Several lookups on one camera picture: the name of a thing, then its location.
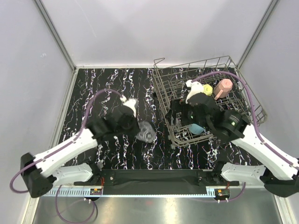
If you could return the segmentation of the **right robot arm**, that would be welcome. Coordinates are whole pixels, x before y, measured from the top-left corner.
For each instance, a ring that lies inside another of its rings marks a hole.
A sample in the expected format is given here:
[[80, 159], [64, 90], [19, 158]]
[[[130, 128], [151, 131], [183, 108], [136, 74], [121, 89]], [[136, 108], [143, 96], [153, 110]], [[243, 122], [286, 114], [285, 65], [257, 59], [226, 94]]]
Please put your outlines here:
[[204, 175], [205, 184], [245, 182], [264, 186], [280, 197], [298, 193], [299, 160], [261, 140], [261, 134], [247, 117], [237, 111], [221, 109], [212, 97], [204, 93], [197, 93], [189, 99], [171, 100], [166, 119], [175, 123], [177, 113], [181, 114], [183, 126], [199, 125], [221, 142], [231, 142], [261, 162], [260, 166], [244, 166], [219, 161]]

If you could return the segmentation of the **blue mug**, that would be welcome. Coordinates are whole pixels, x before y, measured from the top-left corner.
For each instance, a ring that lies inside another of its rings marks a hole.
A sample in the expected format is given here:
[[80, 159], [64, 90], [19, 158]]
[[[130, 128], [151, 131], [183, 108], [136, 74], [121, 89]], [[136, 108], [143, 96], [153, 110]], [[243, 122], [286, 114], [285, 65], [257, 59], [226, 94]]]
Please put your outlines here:
[[203, 133], [205, 131], [205, 128], [197, 125], [197, 124], [191, 124], [189, 126], [189, 131], [191, 134], [194, 134], [194, 135], [199, 135], [201, 133]]

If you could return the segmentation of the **clear glass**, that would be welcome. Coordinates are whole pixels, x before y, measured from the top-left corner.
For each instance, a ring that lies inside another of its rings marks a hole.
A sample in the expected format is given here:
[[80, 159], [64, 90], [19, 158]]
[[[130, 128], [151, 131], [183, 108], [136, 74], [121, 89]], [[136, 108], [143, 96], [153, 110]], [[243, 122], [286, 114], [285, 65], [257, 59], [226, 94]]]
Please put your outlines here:
[[140, 131], [136, 135], [136, 138], [140, 141], [151, 143], [156, 138], [156, 132], [150, 122], [141, 121], [138, 123]]

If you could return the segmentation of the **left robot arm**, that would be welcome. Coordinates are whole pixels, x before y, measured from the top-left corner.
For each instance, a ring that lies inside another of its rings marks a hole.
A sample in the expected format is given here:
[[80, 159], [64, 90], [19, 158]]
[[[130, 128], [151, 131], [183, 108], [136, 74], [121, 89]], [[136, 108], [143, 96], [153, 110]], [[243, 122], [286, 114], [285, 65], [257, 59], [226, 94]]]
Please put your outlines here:
[[91, 162], [65, 167], [75, 156], [98, 146], [103, 141], [140, 132], [136, 113], [113, 112], [90, 122], [80, 132], [43, 153], [26, 153], [21, 157], [21, 176], [32, 198], [49, 192], [54, 186], [74, 184], [92, 186], [100, 182], [100, 168]]

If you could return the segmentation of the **pink mug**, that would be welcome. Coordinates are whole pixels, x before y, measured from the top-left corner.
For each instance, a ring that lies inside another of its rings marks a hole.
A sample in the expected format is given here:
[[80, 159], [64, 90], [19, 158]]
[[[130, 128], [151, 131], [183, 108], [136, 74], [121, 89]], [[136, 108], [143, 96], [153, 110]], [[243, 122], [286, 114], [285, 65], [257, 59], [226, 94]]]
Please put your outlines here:
[[232, 90], [233, 83], [230, 79], [222, 79], [214, 88], [214, 99], [218, 100], [220, 98], [225, 98], [229, 92]]

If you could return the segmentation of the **yellow mug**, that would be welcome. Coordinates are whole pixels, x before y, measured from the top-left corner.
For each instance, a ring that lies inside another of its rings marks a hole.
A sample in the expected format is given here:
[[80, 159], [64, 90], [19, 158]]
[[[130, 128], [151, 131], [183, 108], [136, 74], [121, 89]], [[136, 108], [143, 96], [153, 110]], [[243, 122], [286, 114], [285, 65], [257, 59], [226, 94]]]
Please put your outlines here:
[[204, 88], [204, 93], [207, 95], [207, 96], [211, 96], [212, 93], [213, 93], [213, 87], [209, 84], [204, 84], [203, 85], [203, 88]]

